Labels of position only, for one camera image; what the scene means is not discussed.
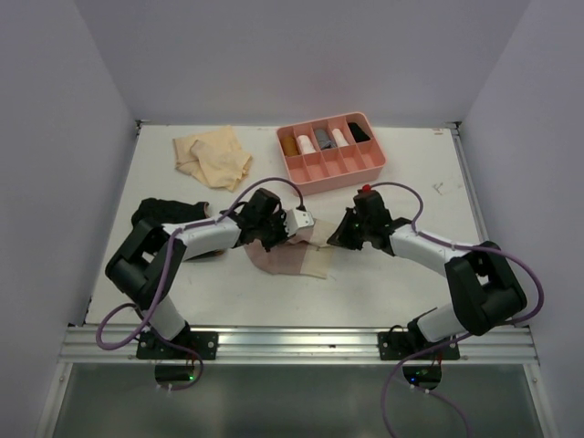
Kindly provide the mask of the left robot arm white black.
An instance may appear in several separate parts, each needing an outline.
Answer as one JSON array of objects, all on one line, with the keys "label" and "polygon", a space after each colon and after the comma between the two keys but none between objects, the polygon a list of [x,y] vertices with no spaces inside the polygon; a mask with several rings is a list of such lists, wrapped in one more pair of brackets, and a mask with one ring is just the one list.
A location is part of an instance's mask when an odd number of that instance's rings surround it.
[{"label": "left robot arm white black", "polygon": [[180,358],[190,337],[170,289],[181,264],[255,241],[270,250],[294,236],[304,219],[302,209],[285,210],[280,198],[263,188],[249,201],[198,221],[161,224],[146,217],[106,264],[105,275],[135,307],[141,318],[138,329],[158,332],[158,348],[169,358]]}]

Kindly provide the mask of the pink underwear cream waistband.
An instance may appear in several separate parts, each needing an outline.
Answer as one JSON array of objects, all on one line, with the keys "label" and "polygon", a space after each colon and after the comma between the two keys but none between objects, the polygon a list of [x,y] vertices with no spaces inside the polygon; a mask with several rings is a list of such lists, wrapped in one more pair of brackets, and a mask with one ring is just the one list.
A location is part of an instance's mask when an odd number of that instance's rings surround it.
[{"label": "pink underwear cream waistband", "polygon": [[311,228],[270,251],[258,240],[245,245],[244,250],[251,263],[268,274],[326,279],[334,254],[334,247],[327,241],[335,229],[333,223],[316,219]]}]

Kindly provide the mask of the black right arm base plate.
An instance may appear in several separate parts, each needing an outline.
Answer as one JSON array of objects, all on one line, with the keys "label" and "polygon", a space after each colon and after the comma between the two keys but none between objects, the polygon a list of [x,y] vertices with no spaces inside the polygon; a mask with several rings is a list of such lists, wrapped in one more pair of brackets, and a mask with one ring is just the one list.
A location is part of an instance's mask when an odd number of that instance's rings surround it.
[{"label": "black right arm base plate", "polygon": [[377,347],[381,360],[403,360],[416,354],[416,360],[459,360],[461,354],[456,343],[441,349],[437,342],[428,342],[418,332],[411,333],[409,327],[393,325],[377,332]]}]

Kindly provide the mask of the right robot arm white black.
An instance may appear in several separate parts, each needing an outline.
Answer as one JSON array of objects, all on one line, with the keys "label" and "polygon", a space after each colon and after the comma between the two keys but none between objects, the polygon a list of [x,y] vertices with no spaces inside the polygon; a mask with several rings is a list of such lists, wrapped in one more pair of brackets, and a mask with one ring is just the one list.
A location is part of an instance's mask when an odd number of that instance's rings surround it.
[{"label": "right robot arm white black", "polygon": [[424,237],[413,221],[392,218],[375,190],[359,191],[328,244],[361,250],[364,244],[413,261],[446,279],[451,302],[432,309],[407,325],[406,346],[417,358],[427,358],[439,341],[459,334],[481,336],[508,321],[527,306],[527,297],[506,258],[492,242],[468,249],[439,244]]}]

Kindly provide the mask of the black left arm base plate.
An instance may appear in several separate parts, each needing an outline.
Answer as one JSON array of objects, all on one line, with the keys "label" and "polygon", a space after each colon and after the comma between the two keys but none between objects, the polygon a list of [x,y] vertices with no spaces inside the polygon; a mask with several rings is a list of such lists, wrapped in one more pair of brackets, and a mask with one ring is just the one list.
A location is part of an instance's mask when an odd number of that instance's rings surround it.
[{"label": "black left arm base plate", "polygon": [[215,360],[219,346],[216,331],[186,331],[174,340],[155,332],[142,332],[136,358],[138,360]]}]

